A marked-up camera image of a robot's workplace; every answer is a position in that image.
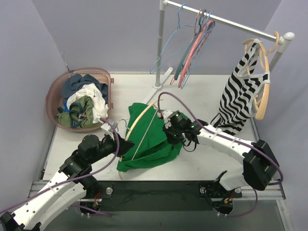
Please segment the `green tank top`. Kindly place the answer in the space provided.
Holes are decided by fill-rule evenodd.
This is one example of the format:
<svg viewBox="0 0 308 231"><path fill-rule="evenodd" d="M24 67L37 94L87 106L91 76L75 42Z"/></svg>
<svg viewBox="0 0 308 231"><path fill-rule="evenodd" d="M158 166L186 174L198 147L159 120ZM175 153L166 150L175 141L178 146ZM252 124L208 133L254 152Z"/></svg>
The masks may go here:
<svg viewBox="0 0 308 231"><path fill-rule="evenodd" d="M153 122L147 130L154 114ZM182 144L168 143L163 131L164 122L156 114L156 109L151 107L139 120L128 139L135 146L123 155L122 162L117 164L118 171L153 168L178 157Z"/></svg>

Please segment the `cream yellow hanger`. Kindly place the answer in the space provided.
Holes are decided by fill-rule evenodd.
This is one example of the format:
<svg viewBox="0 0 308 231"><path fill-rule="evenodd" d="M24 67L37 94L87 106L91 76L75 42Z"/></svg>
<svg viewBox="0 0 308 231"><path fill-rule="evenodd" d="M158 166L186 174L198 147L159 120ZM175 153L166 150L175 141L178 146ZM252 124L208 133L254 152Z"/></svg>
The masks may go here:
<svg viewBox="0 0 308 231"><path fill-rule="evenodd" d="M125 141L128 141L128 139L129 139L129 137L130 137L132 131L134 130L134 128L135 128L135 126L137 125L137 123L139 122L139 120L144 116L144 114L145 114L151 107L156 107L156 106L155 106L156 103L157 103L156 112L158 111L158 105L159 105L159 102L160 102L160 101L161 101L161 100L157 99L156 101L153 101L152 103L148 104L148 106L147 106L147 107L138 115L138 117L135 119L135 121L133 122L132 126L131 126L130 128L127 127L128 133L127 133L126 136L125 136ZM155 117L155 114L153 115L152 120L151 120L151 122L149 123L147 130L149 129L150 125L152 124L154 117ZM119 158L118 163L121 163L121 162L122 162L122 159L123 159L123 156ZM119 176L120 180L124 180L124 179L123 179L123 174L122 174L121 171L118 171L118 176Z"/></svg>

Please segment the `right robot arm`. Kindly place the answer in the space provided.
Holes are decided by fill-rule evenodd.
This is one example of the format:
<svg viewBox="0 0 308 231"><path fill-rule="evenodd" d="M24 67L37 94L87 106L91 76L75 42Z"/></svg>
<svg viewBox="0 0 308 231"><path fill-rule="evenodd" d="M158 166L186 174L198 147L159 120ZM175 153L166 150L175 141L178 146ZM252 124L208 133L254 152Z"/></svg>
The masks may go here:
<svg viewBox="0 0 308 231"><path fill-rule="evenodd" d="M164 122L163 131L170 144L183 144L185 141L195 145L212 147L242 164L237 170L223 171L213 185L218 196L225 196L232 190L243 186L263 191L271 185L278 171L278 161L270 146L263 140L257 142L239 139L214 128L205 121L185 118L180 111L164 110L157 114Z"/></svg>

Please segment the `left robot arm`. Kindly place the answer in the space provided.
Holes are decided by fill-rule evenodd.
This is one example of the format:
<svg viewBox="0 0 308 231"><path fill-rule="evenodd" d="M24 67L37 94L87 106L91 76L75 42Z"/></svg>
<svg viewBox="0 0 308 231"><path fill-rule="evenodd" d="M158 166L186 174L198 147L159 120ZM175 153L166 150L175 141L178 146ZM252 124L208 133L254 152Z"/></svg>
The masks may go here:
<svg viewBox="0 0 308 231"><path fill-rule="evenodd" d="M115 135L87 135L64 161L51 180L29 201L13 212L4 212L0 223L5 231L43 231L62 212L83 197L92 198L100 190L90 173L92 164L113 154L122 156L134 143Z"/></svg>

